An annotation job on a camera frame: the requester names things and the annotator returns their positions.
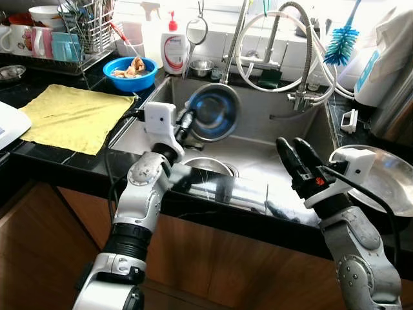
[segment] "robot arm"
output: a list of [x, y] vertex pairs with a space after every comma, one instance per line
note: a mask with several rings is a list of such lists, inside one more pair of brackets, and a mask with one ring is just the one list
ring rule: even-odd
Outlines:
[[[359, 207], [343, 194], [351, 187], [329, 176], [312, 147], [294, 139], [294, 150], [277, 139], [281, 161], [292, 176], [292, 188], [314, 208], [326, 244], [336, 263], [336, 277], [347, 309], [401, 309], [401, 280], [387, 260], [383, 241]], [[334, 170], [362, 183], [374, 162], [368, 150], [337, 151], [330, 162]]]
[[145, 107], [151, 152], [144, 153], [127, 174], [105, 248], [96, 257], [74, 310], [141, 310], [146, 254], [169, 188], [171, 165], [183, 155], [194, 114], [187, 112], [176, 129], [175, 106], [150, 102]]

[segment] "yellow cloth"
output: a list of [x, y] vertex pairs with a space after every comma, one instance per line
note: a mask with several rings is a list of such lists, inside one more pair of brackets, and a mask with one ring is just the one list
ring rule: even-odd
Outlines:
[[134, 97], [49, 85], [21, 108], [32, 127], [20, 138], [96, 155]]

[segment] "blue brush bristles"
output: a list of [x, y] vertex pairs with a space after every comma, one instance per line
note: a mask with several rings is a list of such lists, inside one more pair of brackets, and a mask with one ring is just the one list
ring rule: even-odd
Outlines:
[[358, 35], [359, 32], [356, 29], [351, 29], [351, 25], [334, 29], [333, 38], [324, 56], [324, 62], [331, 65], [346, 65]]

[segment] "red bottle cap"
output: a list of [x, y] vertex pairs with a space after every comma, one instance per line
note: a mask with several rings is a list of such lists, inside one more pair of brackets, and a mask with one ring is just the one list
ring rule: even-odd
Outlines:
[[169, 31], [175, 31], [178, 29], [178, 24], [176, 23], [176, 21], [174, 21], [174, 15], [174, 11], [171, 11], [170, 16], [172, 20], [169, 22]]

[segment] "stainless steel sink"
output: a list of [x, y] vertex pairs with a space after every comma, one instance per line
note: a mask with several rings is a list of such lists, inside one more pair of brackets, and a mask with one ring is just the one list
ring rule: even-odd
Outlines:
[[[179, 111], [191, 94], [204, 84], [204, 81], [168, 77], [146, 102], [173, 103]], [[261, 205], [266, 199], [272, 199], [276, 205], [288, 203], [304, 209], [290, 188], [291, 178], [279, 159], [275, 140], [279, 136], [288, 140], [304, 138], [327, 160], [335, 147], [327, 107], [321, 105], [304, 113], [297, 112], [292, 109], [285, 93], [271, 94], [245, 87], [233, 88], [241, 98], [242, 115], [237, 129], [224, 140], [205, 143], [203, 150], [186, 148], [183, 162], [199, 156], [215, 158], [228, 164], [245, 182], [250, 180], [248, 184], [255, 187], [255, 191], [259, 191], [258, 187], [262, 188], [264, 197], [256, 198], [262, 199], [259, 201]], [[136, 154], [149, 150], [144, 125], [138, 120], [131, 122], [116, 137], [112, 148]], [[188, 140], [190, 145], [197, 143], [192, 141], [194, 138]]]

